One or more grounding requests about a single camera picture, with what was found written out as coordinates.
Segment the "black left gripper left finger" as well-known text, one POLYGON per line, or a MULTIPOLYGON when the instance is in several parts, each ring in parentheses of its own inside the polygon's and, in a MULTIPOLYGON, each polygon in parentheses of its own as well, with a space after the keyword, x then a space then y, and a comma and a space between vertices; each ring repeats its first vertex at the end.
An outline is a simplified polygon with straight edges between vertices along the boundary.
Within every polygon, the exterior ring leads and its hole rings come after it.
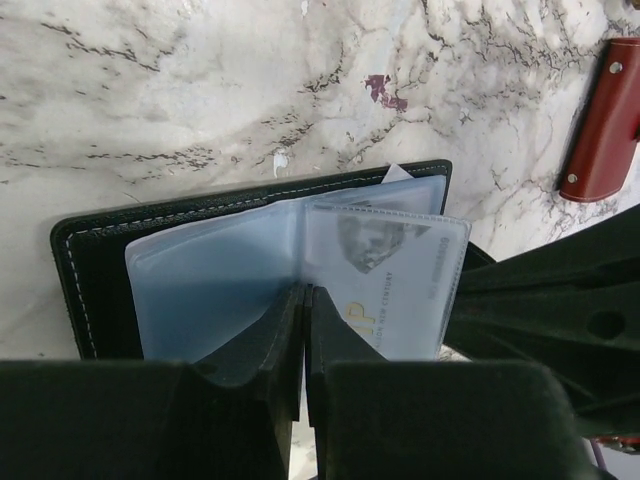
POLYGON ((7 361, 5 479, 284 479, 305 288, 200 361, 7 361))

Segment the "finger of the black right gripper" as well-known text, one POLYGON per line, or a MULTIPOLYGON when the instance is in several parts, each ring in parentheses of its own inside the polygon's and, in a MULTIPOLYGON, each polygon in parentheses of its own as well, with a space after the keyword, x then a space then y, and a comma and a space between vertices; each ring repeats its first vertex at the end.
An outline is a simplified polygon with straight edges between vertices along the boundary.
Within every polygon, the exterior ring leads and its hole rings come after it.
POLYGON ((639 432, 639 209, 496 262, 467 247, 446 346, 550 369, 585 435, 639 432))

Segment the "silver VIP card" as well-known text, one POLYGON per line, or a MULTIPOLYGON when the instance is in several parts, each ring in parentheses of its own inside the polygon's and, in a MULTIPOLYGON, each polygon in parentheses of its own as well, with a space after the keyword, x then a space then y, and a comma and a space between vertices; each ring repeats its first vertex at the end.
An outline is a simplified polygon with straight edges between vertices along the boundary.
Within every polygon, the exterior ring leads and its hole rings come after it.
POLYGON ((443 342, 469 222, 399 203, 317 202, 307 209, 302 273, 388 360, 431 360, 443 342))

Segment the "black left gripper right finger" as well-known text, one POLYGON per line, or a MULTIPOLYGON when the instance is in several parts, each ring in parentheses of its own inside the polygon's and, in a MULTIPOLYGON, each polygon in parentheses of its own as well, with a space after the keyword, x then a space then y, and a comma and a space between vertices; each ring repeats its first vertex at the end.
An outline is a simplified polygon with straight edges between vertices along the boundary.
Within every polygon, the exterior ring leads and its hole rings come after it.
POLYGON ((322 479, 598 479, 552 374, 513 361, 388 361, 304 299, 309 421, 322 479))

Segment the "black leather card holder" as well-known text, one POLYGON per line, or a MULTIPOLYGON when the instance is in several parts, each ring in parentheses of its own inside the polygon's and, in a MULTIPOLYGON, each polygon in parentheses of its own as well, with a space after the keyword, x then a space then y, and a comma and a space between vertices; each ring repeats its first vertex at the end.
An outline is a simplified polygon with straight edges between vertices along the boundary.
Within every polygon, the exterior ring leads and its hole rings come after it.
POLYGON ((290 287, 318 287, 302 273, 309 206, 446 216, 451 174, 426 161, 64 219, 51 246, 80 355, 199 361, 290 287))

